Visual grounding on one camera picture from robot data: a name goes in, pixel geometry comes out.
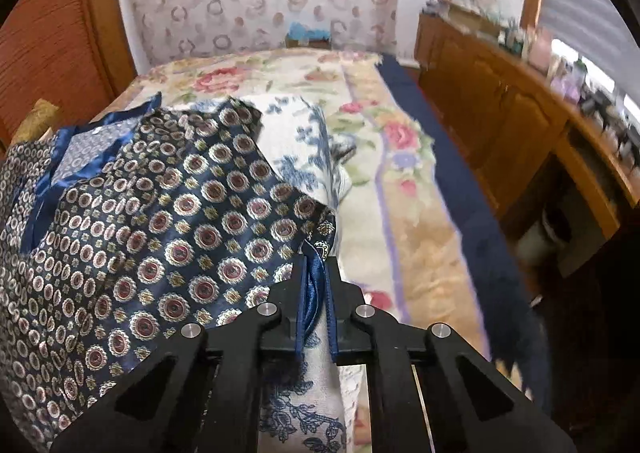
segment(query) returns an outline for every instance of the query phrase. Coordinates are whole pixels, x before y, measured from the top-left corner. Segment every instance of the headboard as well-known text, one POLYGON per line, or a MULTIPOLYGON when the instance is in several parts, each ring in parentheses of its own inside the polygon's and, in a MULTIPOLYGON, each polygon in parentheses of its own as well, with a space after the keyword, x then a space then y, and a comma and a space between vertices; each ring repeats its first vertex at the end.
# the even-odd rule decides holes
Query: headboard
POLYGON ((39 98, 87 122, 135 76, 118 0, 19 0, 0 28, 0 143, 39 98))

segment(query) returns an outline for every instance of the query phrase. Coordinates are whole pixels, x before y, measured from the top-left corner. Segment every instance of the floral bedspread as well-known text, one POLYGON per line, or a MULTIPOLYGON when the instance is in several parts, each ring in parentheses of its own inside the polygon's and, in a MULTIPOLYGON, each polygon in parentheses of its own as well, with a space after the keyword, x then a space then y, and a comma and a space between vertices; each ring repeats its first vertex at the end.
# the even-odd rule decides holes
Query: floral bedspread
MULTIPOLYGON (((330 135, 356 144, 344 165, 353 185, 338 210, 344 279, 401 322, 452 325, 488 357, 460 235, 434 181, 432 141, 394 101, 376 69, 379 60, 308 48, 185 59, 136 78, 105 112, 134 107, 158 91, 164 105, 196 106, 227 94, 297 94, 321 106, 330 135)), ((297 166, 300 171, 304 163, 297 166)), ((367 406, 366 397, 360 404, 367 406)), ((348 427, 354 414, 346 408, 348 427)), ((356 445, 370 440, 366 414, 358 408, 356 445)))

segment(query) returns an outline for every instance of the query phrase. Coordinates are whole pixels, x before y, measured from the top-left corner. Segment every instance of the yellow cushion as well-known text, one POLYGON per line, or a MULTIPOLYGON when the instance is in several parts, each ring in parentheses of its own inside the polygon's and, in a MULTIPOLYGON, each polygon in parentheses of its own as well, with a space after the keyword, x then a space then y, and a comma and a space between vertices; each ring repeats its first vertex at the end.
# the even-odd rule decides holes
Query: yellow cushion
POLYGON ((20 126, 18 126, 18 129, 15 130, 10 146, 39 139, 50 126, 57 124, 59 110, 60 107, 44 99, 37 100, 31 112, 28 113, 20 123, 20 126))

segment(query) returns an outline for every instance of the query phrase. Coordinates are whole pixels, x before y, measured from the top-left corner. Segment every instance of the navy tie with medallion pattern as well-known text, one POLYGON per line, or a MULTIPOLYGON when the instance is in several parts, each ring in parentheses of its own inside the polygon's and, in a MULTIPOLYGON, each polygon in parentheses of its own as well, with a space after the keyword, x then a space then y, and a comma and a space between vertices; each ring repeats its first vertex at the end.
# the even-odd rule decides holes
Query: navy tie with medallion pattern
POLYGON ((50 443, 157 338, 266 300, 315 227, 326 258, 334 215, 273 173, 259 116, 232 98, 207 114, 155 110, 100 173, 65 190, 15 271, 30 288, 15 305, 26 316, 10 322, 9 381, 34 441, 50 443))

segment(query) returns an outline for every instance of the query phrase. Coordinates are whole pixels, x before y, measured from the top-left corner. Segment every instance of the blue silk fabric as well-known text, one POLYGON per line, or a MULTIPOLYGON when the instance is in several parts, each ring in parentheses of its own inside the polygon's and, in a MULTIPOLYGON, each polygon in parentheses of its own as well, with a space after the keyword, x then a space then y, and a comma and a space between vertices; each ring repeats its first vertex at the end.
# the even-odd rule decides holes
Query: blue silk fabric
POLYGON ((113 160, 121 147, 131 140, 134 131, 117 133, 112 138, 105 137, 105 133, 95 134, 95 142, 90 148, 87 147, 90 143, 86 140, 86 146, 74 144, 76 139, 88 138, 96 129, 110 132, 120 123, 137 120, 143 114, 157 109, 161 100, 162 96, 158 93, 134 109, 111 112, 98 122, 82 126, 65 126, 57 131, 51 150, 50 166, 36 184, 36 198, 22 237, 21 252, 29 253, 42 240, 62 192, 78 180, 95 176, 100 172, 103 165, 113 160))
MULTIPOLYGON (((40 205, 36 227, 53 213, 29 254, 17 252, 15 234, 11 248, 11 232, 0 239, 3 393, 34 443, 50 444, 156 340, 264 302, 303 242, 316 275, 308 334, 335 218, 273 173, 255 143, 259 116, 235 99, 212 113, 154 107, 84 175, 66 177, 52 205, 55 184, 20 197, 40 205)), ((24 238, 37 234, 32 226, 24 238)))

